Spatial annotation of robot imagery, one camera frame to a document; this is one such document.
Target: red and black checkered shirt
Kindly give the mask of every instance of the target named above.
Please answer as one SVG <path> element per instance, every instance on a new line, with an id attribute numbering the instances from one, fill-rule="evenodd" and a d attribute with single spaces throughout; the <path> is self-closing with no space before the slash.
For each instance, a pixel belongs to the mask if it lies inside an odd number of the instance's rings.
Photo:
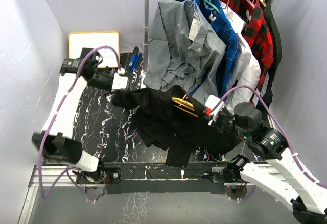
<path id="1" fill-rule="evenodd" d="M 255 8 L 246 0 L 230 0 L 228 7 L 247 23 L 247 28 L 243 30 L 242 35 L 249 44 L 254 57 L 260 64 L 261 75 L 257 88 L 258 91 L 261 92 L 268 69 L 273 62 L 274 50 L 271 35 L 264 19 L 264 13 L 260 7 L 259 0 L 256 0 L 254 5 Z"/>

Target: green hanger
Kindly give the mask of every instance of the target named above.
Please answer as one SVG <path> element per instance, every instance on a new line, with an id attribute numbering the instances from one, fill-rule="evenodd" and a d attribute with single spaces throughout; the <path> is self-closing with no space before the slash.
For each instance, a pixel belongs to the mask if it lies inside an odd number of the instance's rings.
<path id="1" fill-rule="evenodd" d="M 220 14 L 220 10 L 213 4 L 213 3 L 211 3 L 211 0 L 203 0 L 203 2 L 204 2 L 204 6 L 208 9 L 208 10 L 213 10 L 213 9 L 215 9 L 219 14 Z"/>

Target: black marble table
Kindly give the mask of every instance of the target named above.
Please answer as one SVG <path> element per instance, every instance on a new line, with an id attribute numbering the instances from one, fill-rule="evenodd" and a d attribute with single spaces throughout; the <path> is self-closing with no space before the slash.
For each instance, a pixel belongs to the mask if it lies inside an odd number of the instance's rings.
<path id="1" fill-rule="evenodd" d="M 130 89 L 140 89 L 143 61 L 140 59 L 136 69 L 129 71 L 130 57 L 130 53 L 121 53 L 121 65 L 127 70 Z M 113 95 L 105 96 L 105 93 L 86 86 L 76 110 L 73 139 L 81 141 L 88 153 L 105 163 L 164 163 L 167 151 L 155 146 L 146 147 L 137 132 L 132 119 L 137 108 L 129 111 L 116 107 L 110 102 Z M 243 153 L 251 160 L 257 159 L 242 143 L 225 156 L 209 154 L 205 148 L 196 147 L 189 162 L 230 160 L 237 153 Z"/>

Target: white wall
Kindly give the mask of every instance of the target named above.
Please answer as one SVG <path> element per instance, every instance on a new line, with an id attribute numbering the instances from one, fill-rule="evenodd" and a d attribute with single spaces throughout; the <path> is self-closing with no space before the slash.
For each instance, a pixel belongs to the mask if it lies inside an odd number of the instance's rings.
<path id="1" fill-rule="evenodd" d="M 327 183 L 327 0 L 275 0 L 283 58 L 272 109 L 303 163 Z"/>
<path id="2" fill-rule="evenodd" d="M 143 0 L 47 0 L 67 36 L 78 31 L 118 31 L 122 52 L 143 48 Z M 149 25 L 158 1 L 150 0 Z"/>
<path id="3" fill-rule="evenodd" d="M 52 107 L 67 39 L 46 0 L 0 0 L 0 223 L 16 223 Z"/>

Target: black shirt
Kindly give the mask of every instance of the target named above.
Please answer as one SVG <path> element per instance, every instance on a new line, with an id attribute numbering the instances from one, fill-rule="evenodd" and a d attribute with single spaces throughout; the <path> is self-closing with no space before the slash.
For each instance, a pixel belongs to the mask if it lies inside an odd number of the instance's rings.
<path id="1" fill-rule="evenodd" d="M 195 146 L 207 148 L 212 153 L 226 154 L 241 140 L 233 134 L 220 133 L 208 125 L 205 107 L 189 96 L 196 118 L 173 106 L 172 97 L 183 98 L 186 92 L 178 85 L 166 92 L 150 88 L 136 91 L 119 91 L 112 102 L 115 106 L 134 109 L 137 131 L 147 147 L 155 145 L 168 149 L 166 165 L 187 166 Z"/>
<path id="2" fill-rule="evenodd" d="M 282 43 L 281 43 L 281 35 L 279 33 L 276 21 L 271 11 L 271 0 L 266 0 L 266 7 L 264 7 L 262 4 L 260 5 L 264 11 L 264 18 L 267 22 L 267 26 L 271 34 L 273 48 L 274 48 L 274 54 L 273 54 L 274 61 L 268 70 L 269 81 L 268 81 L 266 93 L 263 96 L 264 102 L 269 107 L 272 101 L 272 91 L 271 91 L 272 82 L 274 81 L 277 68 L 282 59 Z M 262 112 L 264 118 L 267 117 L 267 112 L 265 108 L 262 106 L 260 101 L 258 101 L 256 108 Z"/>

